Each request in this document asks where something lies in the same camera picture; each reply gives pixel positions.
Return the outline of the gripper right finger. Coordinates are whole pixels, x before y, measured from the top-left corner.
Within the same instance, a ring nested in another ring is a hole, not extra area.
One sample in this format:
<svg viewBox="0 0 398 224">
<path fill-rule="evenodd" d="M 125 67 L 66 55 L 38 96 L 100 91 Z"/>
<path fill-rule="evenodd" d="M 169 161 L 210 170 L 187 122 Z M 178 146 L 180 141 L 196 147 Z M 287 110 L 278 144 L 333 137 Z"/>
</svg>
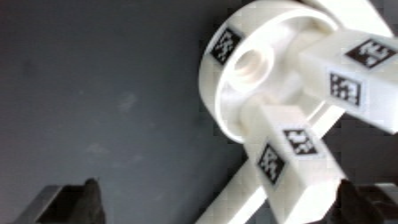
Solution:
<svg viewBox="0 0 398 224">
<path fill-rule="evenodd" d="M 338 189 L 333 224 L 398 224 L 398 185 L 356 185 L 349 180 Z"/>
</svg>

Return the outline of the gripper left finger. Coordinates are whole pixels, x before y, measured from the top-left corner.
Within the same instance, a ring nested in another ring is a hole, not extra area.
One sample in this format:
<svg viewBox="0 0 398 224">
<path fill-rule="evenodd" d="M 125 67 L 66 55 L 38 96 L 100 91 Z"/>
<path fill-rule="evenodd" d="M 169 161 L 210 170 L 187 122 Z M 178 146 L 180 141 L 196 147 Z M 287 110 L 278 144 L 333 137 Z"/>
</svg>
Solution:
<svg viewBox="0 0 398 224">
<path fill-rule="evenodd" d="M 107 224 L 98 180 L 47 185 L 11 224 Z"/>
</svg>

